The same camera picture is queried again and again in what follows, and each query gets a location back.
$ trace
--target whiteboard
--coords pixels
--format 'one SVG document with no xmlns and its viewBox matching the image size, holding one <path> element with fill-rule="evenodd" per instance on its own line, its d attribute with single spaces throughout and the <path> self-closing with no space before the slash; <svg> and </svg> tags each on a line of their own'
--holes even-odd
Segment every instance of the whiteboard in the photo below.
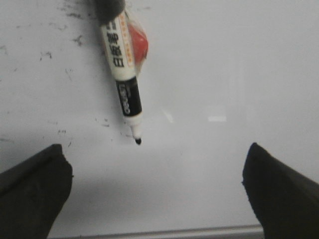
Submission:
<svg viewBox="0 0 319 239">
<path fill-rule="evenodd" d="M 0 170 L 60 143 L 71 195 L 50 237 L 258 223 L 249 146 L 319 181 L 319 2 L 132 0 L 150 49 L 138 146 L 90 0 L 0 7 Z"/>
</svg>

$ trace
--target black marker tip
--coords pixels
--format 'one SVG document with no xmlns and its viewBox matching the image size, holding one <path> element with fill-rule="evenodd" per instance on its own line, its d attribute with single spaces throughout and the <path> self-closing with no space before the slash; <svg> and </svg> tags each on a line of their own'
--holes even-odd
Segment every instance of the black marker tip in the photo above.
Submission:
<svg viewBox="0 0 319 239">
<path fill-rule="evenodd" d="M 138 145 L 140 145 L 140 144 L 142 143 L 142 140 L 141 140 L 140 138 L 138 138 L 138 139 L 135 139 L 135 142 L 136 142 Z"/>
</svg>

